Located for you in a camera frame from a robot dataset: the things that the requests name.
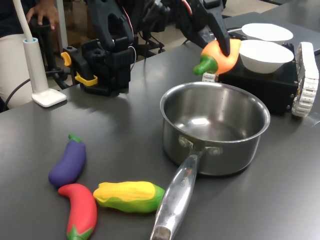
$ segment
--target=yellow clamp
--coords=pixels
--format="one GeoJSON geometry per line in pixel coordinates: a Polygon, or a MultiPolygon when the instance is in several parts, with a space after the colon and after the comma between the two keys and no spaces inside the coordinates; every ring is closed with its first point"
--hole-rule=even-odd
{"type": "MultiPolygon", "coordinates": [[[[65,65],[66,67],[70,67],[70,66],[71,66],[71,57],[70,57],[70,55],[69,55],[67,52],[64,51],[64,52],[61,53],[61,57],[62,57],[63,60],[64,60],[64,65],[65,65]]],[[[95,84],[98,83],[98,78],[97,78],[97,76],[95,76],[95,75],[93,75],[93,76],[94,76],[94,79],[92,79],[92,80],[86,80],[86,79],[84,79],[83,77],[81,77],[80,74],[77,72],[77,73],[76,73],[76,76],[75,76],[74,78],[75,78],[75,80],[77,80],[78,82],[80,82],[80,83],[82,83],[82,84],[90,87],[90,86],[95,85],[95,84]]]]}
{"type": "Polygon", "coordinates": [[[86,79],[84,79],[83,77],[81,77],[78,72],[76,72],[76,76],[75,76],[74,78],[75,78],[75,80],[77,80],[78,82],[80,82],[80,83],[82,83],[82,84],[90,87],[90,86],[95,85],[95,84],[98,83],[98,77],[95,76],[95,75],[93,75],[93,76],[94,76],[94,79],[92,79],[92,80],[86,80],[86,79]]]}
{"type": "Polygon", "coordinates": [[[70,57],[70,55],[67,52],[64,51],[63,53],[61,53],[61,57],[64,60],[64,65],[66,67],[70,67],[71,66],[71,57],[70,57]]]}

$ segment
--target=purple eggplant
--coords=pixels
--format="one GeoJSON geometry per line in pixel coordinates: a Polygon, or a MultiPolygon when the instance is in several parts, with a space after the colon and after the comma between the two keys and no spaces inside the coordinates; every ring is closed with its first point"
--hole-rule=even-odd
{"type": "Polygon", "coordinates": [[[56,188],[73,184],[86,163],[86,145],[73,134],[69,136],[63,157],[49,173],[49,182],[56,188]]]}

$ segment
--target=saucepan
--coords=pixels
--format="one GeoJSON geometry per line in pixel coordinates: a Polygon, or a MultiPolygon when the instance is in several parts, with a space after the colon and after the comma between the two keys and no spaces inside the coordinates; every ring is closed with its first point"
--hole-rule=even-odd
{"type": "Polygon", "coordinates": [[[167,91],[161,101],[163,149],[179,164],[156,213],[151,240],[171,240],[186,213],[197,172],[209,176],[244,170],[255,156],[270,113],[240,88],[192,82],[167,91]]]}

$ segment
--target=toy vegetable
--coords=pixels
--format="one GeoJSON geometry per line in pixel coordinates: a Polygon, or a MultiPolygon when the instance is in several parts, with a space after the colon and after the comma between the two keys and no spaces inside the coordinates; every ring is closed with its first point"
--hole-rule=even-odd
{"type": "Polygon", "coordinates": [[[165,193],[161,187],[146,181],[103,182],[94,191],[97,202],[127,213],[150,213],[158,209],[165,193]]]}
{"type": "Polygon", "coordinates": [[[97,223],[96,201],[88,188],[81,184],[68,184],[58,193],[70,199],[70,215],[66,236],[68,240],[87,240],[97,223]]]}
{"type": "Polygon", "coordinates": [[[69,136],[61,161],[50,171],[49,182],[56,188],[73,184],[84,169],[86,163],[86,146],[80,138],[69,136]]]}
{"type": "Polygon", "coordinates": [[[208,43],[202,50],[200,64],[194,67],[193,72],[196,75],[204,73],[218,75],[230,71],[237,63],[240,46],[241,40],[230,39],[230,55],[225,56],[217,40],[208,43]]]}

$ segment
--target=orange toy carrot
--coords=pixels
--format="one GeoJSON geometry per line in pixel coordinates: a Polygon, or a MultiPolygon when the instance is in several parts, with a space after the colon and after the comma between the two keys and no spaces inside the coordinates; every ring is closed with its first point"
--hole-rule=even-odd
{"type": "Polygon", "coordinates": [[[238,60],[241,40],[230,39],[230,55],[225,56],[219,47],[217,40],[208,43],[202,50],[200,64],[195,66],[193,72],[196,75],[204,73],[223,74],[230,71],[238,60]]]}

